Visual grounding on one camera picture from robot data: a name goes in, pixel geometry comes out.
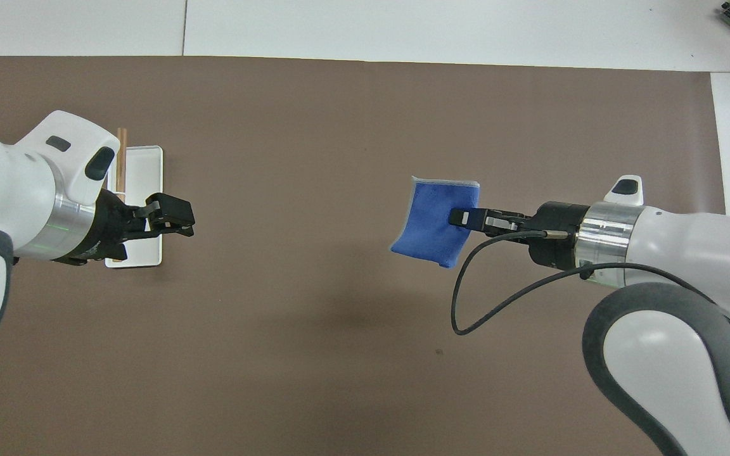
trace blue cloth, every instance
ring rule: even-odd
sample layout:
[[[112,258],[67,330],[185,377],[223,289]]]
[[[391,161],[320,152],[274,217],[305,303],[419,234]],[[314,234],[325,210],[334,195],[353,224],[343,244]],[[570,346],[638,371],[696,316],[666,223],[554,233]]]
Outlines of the blue cloth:
[[[472,181],[413,178],[414,192],[402,235],[391,251],[452,268],[470,231],[449,224],[453,208],[478,207],[480,186]]]

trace black button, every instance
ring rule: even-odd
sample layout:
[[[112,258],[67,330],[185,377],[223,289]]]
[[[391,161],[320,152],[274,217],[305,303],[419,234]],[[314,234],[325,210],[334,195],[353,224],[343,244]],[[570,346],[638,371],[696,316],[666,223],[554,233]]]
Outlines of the black button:
[[[86,177],[92,180],[103,180],[106,177],[106,171],[109,170],[109,165],[114,159],[114,150],[107,147],[101,147],[92,160],[86,165]]]
[[[638,181],[634,179],[621,179],[613,188],[613,193],[636,194],[638,193]]]
[[[64,138],[59,138],[58,136],[50,136],[47,138],[47,145],[57,148],[61,152],[67,152],[69,147],[72,146],[72,144],[69,144],[69,141]]]

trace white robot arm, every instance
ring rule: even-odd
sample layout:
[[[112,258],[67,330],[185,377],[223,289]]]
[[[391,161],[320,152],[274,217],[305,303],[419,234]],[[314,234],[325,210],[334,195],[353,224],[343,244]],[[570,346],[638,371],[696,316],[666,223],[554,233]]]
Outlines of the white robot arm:
[[[583,335],[600,390],[663,454],[730,456],[730,217],[644,206],[641,179],[632,175],[590,206],[548,202],[533,217],[453,212],[451,224],[489,236],[562,234],[522,242],[539,265],[583,268],[583,278],[620,288],[594,309]],[[457,223],[463,212],[469,225]],[[647,270],[600,265],[657,268],[697,292]],[[454,328],[467,332],[455,321]]]
[[[119,146],[103,128],[63,111],[16,144],[0,142],[0,320],[15,259],[125,260],[127,240],[192,236],[188,202],[157,193],[137,208],[102,189]]]

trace brown mat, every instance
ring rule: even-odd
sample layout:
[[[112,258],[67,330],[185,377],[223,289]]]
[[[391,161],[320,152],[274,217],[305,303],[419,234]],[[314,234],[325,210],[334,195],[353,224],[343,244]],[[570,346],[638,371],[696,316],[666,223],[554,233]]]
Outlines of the brown mat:
[[[0,58],[2,141],[55,109],[164,148],[196,236],[155,269],[15,268],[0,455],[658,454],[584,367],[610,289],[567,279],[459,338],[456,272],[388,246],[411,174],[524,213],[641,174],[648,204],[722,213],[707,74]],[[511,243],[473,268],[464,324],[552,272]]]

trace silver metal ring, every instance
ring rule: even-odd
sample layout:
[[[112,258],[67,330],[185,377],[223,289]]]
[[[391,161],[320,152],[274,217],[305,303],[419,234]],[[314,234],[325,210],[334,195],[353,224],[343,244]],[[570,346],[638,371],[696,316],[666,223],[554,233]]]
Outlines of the silver metal ring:
[[[623,263],[632,228],[643,206],[596,203],[588,209],[576,235],[576,266],[588,263]],[[600,269],[589,280],[616,286],[625,286],[623,269]]]
[[[95,219],[95,206],[80,205],[67,198],[61,173],[49,160],[47,163],[55,177],[53,210],[44,228],[30,242],[13,252],[16,257],[38,260],[63,257],[84,240]]]

